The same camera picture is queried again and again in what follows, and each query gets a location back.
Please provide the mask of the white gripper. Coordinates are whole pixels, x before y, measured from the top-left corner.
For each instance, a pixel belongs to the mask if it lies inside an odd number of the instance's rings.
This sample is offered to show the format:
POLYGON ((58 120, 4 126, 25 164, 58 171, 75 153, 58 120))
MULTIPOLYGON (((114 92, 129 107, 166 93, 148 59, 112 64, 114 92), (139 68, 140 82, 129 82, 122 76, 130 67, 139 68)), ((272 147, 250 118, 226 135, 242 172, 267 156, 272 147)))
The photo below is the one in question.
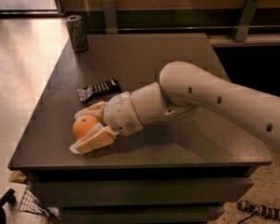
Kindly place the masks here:
POLYGON ((128 136, 143 129, 143 124, 133 105, 132 94, 128 91, 112 97, 107 103, 101 101, 79 110, 74 118, 78 119, 86 115, 94 116, 99 121, 104 120, 108 126, 95 124, 70 146, 70 150, 75 154, 85 154, 109 146, 119 134, 128 136))

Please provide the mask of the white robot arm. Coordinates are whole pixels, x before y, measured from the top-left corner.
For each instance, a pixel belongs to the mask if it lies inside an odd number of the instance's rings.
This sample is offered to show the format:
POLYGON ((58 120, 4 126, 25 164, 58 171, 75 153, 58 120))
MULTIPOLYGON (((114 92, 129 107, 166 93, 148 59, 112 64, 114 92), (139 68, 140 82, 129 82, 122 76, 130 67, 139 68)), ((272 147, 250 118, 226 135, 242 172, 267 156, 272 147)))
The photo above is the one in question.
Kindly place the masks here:
POLYGON ((237 85, 186 62, 166 64, 157 82, 125 91, 78 111, 75 123, 95 123, 70 150, 85 154, 131 135, 154 121, 173 119, 196 107, 210 109, 280 150, 280 97, 237 85))

